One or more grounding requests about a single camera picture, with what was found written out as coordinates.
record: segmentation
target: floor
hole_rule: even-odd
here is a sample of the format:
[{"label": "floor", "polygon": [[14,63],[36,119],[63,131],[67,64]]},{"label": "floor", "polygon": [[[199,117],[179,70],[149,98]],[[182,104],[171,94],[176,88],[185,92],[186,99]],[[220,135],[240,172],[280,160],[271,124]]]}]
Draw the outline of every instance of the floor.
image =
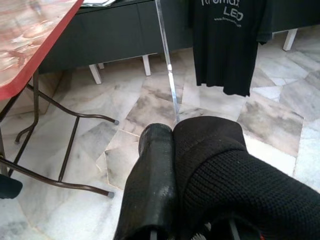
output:
[{"label": "floor", "polygon": [[[249,152],[282,172],[320,190],[320,27],[298,32],[293,49],[282,50],[285,34],[259,47],[251,97],[227,96],[221,88],[196,87],[191,49],[171,54],[181,119],[218,116],[240,123]],[[37,182],[23,183],[14,200],[0,200],[0,240],[111,240],[128,174],[138,158],[138,141],[150,123],[175,124],[165,59],[150,57],[145,77],[139,58],[108,63],[95,85],[89,68],[67,72],[55,94],[65,107],[104,114],[80,121],[65,181],[115,192],[109,199]],[[74,118],[50,106],[40,117],[20,164],[57,178]],[[8,117],[1,125],[7,158],[17,153],[15,135],[32,113]]]}]

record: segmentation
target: red table edge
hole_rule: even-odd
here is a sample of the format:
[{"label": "red table edge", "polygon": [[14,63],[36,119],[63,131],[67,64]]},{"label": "red table edge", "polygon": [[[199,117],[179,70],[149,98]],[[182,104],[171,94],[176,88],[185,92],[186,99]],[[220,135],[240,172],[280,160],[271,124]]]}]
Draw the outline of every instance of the red table edge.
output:
[{"label": "red table edge", "polygon": [[84,0],[78,0],[72,6],[15,78],[10,83],[0,86],[0,101],[12,98],[24,89],[41,62],[45,59],[50,49],[66,29],[71,19],[76,15],[83,1]]}]

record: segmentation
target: marble table top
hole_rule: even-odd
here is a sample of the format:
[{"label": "marble table top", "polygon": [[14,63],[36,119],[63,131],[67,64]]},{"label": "marble table top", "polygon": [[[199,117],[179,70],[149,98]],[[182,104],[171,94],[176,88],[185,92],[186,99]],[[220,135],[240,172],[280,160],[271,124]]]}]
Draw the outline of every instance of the marble table top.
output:
[{"label": "marble table top", "polygon": [[83,0],[1,0],[0,100],[18,94]]}]

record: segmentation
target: black t-shirt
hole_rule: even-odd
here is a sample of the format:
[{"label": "black t-shirt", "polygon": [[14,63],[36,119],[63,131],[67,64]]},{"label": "black t-shirt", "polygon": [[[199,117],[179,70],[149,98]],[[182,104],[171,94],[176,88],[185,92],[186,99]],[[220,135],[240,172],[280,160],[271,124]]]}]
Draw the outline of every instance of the black t-shirt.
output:
[{"label": "black t-shirt", "polygon": [[250,95],[258,42],[272,38],[270,0],[190,0],[197,85]]}]

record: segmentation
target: paper on table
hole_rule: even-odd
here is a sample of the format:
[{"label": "paper on table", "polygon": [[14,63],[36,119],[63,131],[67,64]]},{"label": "paper on table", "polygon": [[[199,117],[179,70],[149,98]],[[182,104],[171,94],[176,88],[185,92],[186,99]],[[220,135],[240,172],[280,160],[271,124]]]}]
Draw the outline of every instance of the paper on table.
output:
[{"label": "paper on table", "polygon": [[83,7],[106,7],[113,4],[116,0],[84,0]]}]

